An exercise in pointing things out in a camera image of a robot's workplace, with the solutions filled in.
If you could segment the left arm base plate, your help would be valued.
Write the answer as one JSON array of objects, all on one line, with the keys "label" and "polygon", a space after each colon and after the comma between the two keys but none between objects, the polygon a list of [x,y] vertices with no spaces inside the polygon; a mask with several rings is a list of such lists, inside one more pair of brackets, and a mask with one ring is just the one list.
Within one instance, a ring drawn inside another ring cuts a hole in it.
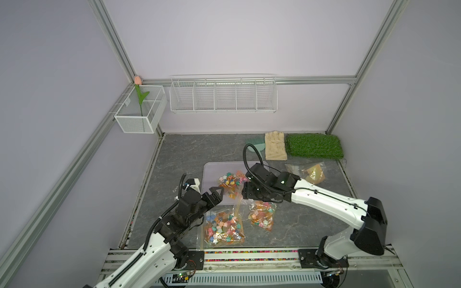
[{"label": "left arm base plate", "polygon": [[204,264],[205,252],[193,250],[177,260],[174,270],[201,271]]}]

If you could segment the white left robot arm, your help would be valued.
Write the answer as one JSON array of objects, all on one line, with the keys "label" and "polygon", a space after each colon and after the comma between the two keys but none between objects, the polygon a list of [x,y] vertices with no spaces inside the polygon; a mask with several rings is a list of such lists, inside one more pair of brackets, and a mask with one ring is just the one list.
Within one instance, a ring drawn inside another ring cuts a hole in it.
[{"label": "white left robot arm", "polygon": [[187,265],[188,248],[181,239],[193,223],[223,200],[224,188],[200,191],[197,178],[178,185],[175,202],[151,225],[144,244],[97,288],[149,288],[174,268]]}]

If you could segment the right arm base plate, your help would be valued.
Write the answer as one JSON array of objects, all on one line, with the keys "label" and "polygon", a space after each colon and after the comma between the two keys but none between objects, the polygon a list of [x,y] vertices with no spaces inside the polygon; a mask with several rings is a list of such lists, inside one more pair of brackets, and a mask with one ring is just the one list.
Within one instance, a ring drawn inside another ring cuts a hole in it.
[{"label": "right arm base plate", "polygon": [[344,269],[349,267],[349,262],[346,258],[336,260],[326,254],[318,256],[316,253],[317,249],[314,248],[302,248],[298,250],[300,265],[303,269],[327,270],[330,268]]}]

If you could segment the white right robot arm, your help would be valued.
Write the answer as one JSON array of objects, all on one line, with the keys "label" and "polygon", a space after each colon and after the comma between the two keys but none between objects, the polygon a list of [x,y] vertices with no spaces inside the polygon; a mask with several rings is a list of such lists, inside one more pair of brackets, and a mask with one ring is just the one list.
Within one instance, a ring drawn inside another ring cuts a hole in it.
[{"label": "white right robot arm", "polygon": [[338,234],[324,236],[314,252],[301,251],[302,264],[326,270],[339,265],[340,260],[356,252],[384,255],[388,220],[379,199],[349,198],[320,188],[289,172],[275,175],[265,167],[261,157],[256,164],[250,166],[247,162],[248,150],[256,152],[257,149],[253,144],[243,148],[243,163],[248,179],[242,190],[244,199],[304,205],[348,224],[348,228]]}]

